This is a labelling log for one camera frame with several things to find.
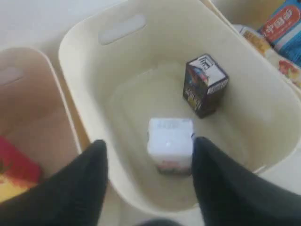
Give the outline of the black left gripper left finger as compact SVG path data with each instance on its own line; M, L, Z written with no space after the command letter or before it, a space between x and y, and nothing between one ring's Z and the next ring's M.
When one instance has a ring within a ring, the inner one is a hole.
M106 143L96 140L59 172L0 205L2 226L96 226L108 185Z

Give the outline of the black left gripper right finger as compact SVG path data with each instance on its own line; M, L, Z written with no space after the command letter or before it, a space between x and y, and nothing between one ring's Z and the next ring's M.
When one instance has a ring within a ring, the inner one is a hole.
M301 197L250 172L197 137L192 179L206 226L299 226Z

